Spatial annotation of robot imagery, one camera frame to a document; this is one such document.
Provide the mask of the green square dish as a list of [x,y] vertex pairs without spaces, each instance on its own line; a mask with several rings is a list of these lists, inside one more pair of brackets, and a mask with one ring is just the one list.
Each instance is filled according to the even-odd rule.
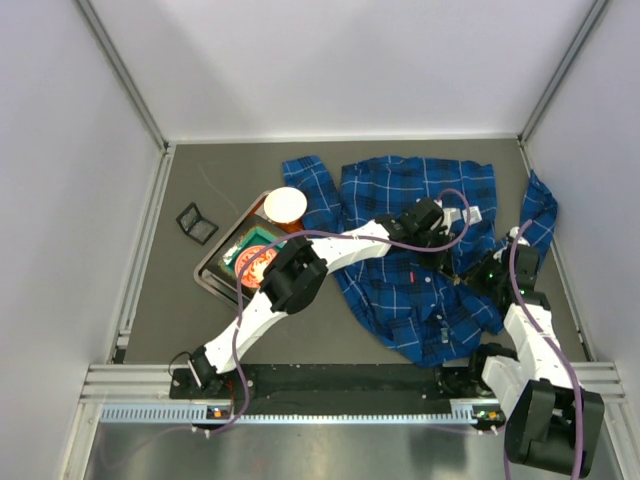
[[[260,225],[252,226],[245,233],[243,233],[237,241],[232,243],[230,247],[222,252],[222,256],[218,262],[218,265],[225,274],[230,276],[232,281],[236,281],[237,276],[234,271],[234,265],[237,256],[243,250],[253,245],[264,245],[265,247],[267,244],[270,244],[277,238],[280,238],[284,235],[285,233],[282,231],[268,230],[267,228]],[[281,243],[270,248],[275,249],[278,253],[283,246],[284,244]]]

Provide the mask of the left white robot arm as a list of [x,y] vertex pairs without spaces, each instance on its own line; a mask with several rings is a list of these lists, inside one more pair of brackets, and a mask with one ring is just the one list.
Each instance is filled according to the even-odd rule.
[[382,258],[392,247],[440,253],[455,244],[453,210],[422,198],[397,216],[383,215],[342,234],[301,231],[272,243],[280,250],[263,269],[263,280],[246,307],[215,339],[196,349],[188,368],[200,390],[219,389],[221,375],[275,323],[308,307],[327,275],[352,264]]

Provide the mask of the red patterned round plate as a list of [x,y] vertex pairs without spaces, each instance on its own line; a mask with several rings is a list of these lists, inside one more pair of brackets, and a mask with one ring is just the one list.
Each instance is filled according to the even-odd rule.
[[236,258],[235,274],[241,279],[241,284],[247,288],[257,289],[260,287],[264,271],[277,254],[273,248],[258,254],[263,248],[264,245],[253,245],[243,250]]

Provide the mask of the orange cup white lid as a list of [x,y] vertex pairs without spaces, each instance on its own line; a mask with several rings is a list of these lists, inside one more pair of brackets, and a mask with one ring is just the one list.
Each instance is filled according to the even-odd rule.
[[280,187],[271,191],[263,204],[267,219],[287,233],[304,229],[302,217],[307,205],[305,195],[293,187]]

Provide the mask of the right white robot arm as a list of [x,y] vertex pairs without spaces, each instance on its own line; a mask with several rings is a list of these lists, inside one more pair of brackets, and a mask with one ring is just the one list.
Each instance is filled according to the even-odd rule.
[[592,468],[605,406],[568,370],[546,295],[535,289],[536,248],[509,243],[472,271],[469,283],[488,294],[514,346],[480,346],[470,369],[505,417],[505,450],[515,464],[586,478]]

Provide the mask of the small black open case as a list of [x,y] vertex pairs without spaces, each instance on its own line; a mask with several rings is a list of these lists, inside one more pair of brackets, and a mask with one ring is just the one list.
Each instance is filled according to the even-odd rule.
[[195,202],[191,202],[177,217],[181,231],[199,245],[205,245],[219,227],[206,219]]

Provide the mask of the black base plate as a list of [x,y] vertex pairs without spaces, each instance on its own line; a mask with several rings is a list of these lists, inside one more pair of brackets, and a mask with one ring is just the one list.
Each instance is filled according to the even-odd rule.
[[494,395],[467,367],[420,368],[409,364],[245,364],[242,371],[215,374],[198,384],[191,369],[172,374],[172,400],[240,400],[244,392],[254,399],[277,394],[410,393],[428,399],[493,398]]

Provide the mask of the metal tray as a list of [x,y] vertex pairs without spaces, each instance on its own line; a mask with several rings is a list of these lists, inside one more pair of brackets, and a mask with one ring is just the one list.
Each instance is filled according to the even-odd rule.
[[230,306],[237,305],[235,265],[239,255],[252,246],[265,246],[304,229],[301,220],[290,225],[272,222],[263,206],[269,194],[265,191],[257,197],[194,270],[195,282]]

